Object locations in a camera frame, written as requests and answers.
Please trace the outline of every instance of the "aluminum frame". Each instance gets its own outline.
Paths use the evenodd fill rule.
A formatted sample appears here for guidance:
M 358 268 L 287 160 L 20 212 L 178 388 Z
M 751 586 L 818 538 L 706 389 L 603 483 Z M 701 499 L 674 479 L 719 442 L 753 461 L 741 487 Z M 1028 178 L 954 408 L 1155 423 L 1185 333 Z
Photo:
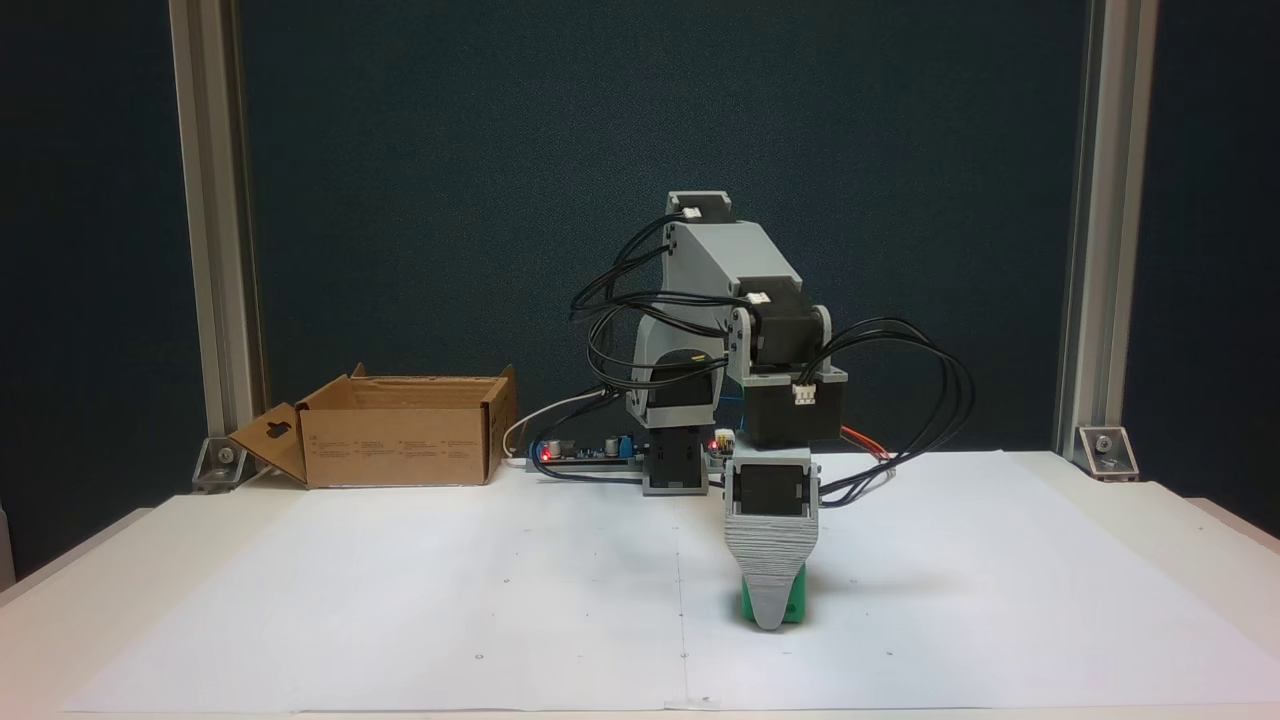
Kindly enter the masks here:
M 236 0 L 169 0 L 210 437 L 266 406 Z
M 266 406 L 237 0 L 169 0 L 211 437 Z M 1053 446 L 1119 425 L 1158 0 L 1092 0 Z
M 1053 443 L 1119 425 L 1147 154 L 1158 0 L 1089 5 Z

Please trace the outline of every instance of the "wire connector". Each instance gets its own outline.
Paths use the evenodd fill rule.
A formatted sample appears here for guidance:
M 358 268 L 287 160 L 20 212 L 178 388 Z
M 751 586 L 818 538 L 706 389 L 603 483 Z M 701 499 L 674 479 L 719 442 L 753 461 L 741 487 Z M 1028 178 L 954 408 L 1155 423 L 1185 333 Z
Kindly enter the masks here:
M 791 386 L 791 395 L 796 398 L 796 405 L 813 405 L 817 402 L 818 386 Z

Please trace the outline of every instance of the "robotic arm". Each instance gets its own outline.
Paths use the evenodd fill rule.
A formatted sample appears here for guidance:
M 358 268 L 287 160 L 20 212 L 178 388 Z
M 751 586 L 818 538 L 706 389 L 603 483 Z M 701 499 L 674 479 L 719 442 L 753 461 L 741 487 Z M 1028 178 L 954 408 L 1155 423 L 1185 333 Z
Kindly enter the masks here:
M 714 424 L 727 374 L 742 388 L 745 425 L 724 465 L 724 541 L 756 624 L 772 630 L 818 542 L 819 468 L 809 443 L 840 437 L 849 375 L 824 359 L 812 379 L 799 380 L 831 340 L 831 315 L 805 297 L 800 275 L 760 225 L 733 219 L 728 195 L 671 192 L 667 211 L 684 222 L 664 229 L 663 291 L 745 302 L 662 306 L 690 324 L 723 328 L 724 340 L 641 319 L 631 377 L 646 387 L 626 402 L 650 433 L 644 492 L 707 493 L 701 428 Z M 690 361 L 719 357 L 724 368 L 687 377 Z M 676 382 L 660 384 L 667 378 Z

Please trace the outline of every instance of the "green object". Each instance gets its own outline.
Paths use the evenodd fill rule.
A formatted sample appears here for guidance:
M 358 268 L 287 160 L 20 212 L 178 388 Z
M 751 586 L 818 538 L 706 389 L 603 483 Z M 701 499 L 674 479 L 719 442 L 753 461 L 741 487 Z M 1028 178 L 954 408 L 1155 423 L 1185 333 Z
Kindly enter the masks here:
M 804 620 L 804 574 L 808 565 L 801 565 L 796 573 L 796 579 L 791 580 L 791 594 L 787 596 L 787 611 L 782 615 L 783 623 L 799 623 Z M 751 593 L 746 589 L 746 580 L 742 580 L 742 616 L 755 623 L 755 610 L 751 609 Z

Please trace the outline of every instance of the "white table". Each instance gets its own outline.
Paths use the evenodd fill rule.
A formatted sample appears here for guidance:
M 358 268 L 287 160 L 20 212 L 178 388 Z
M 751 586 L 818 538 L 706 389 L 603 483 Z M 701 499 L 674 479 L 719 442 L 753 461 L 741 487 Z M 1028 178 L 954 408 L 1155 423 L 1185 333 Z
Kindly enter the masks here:
M 1050 452 L 1012 454 L 1012 457 L 1152 566 L 1213 607 L 1245 637 L 1280 657 L 1280 555 L 1158 484 L 1097 483 Z M 175 497 L 44 582 L 12 597 L 8 605 L 0 607 L 0 717 L 72 716 L 59 712 L 72 693 L 302 495 L 303 491 L 291 482 L 261 479 L 230 495 Z M 488 720 L 498 715 L 512 714 L 468 712 L 466 716 L 468 720 Z M 631 717 L 641 714 L 611 715 Z M 663 717 L 673 715 L 685 714 L 662 714 Z M 1252 719 L 1280 717 L 1280 705 L 812 711 L 805 715 L 815 719 L 856 716 L 913 720 Z M 387 720 L 426 717 L 428 714 L 323 716 L 326 720 Z M 179 715 L 113 714 L 95 717 L 161 720 Z

